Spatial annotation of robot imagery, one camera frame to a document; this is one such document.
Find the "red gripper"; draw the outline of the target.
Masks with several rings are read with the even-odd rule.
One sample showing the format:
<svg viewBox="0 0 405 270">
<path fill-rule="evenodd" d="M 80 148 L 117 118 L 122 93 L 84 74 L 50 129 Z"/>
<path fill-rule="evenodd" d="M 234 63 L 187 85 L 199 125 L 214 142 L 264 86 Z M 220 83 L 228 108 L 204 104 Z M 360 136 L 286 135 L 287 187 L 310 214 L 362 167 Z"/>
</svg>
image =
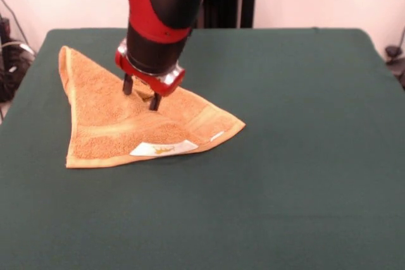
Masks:
<svg viewBox="0 0 405 270">
<path fill-rule="evenodd" d="M 132 77 L 138 78 L 155 92 L 149 105 L 150 111 L 157 111 L 161 102 L 161 96 L 166 97 L 170 95 L 181 84 L 185 76 L 185 70 L 178 63 L 165 75 L 151 75 L 140 71 L 129 61 L 126 38 L 120 42 L 116 50 L 115 63 L 117 67 L 125 72 L 123 79 L 123 93 L 125 95 L 132 93 Z"/>
</svg>

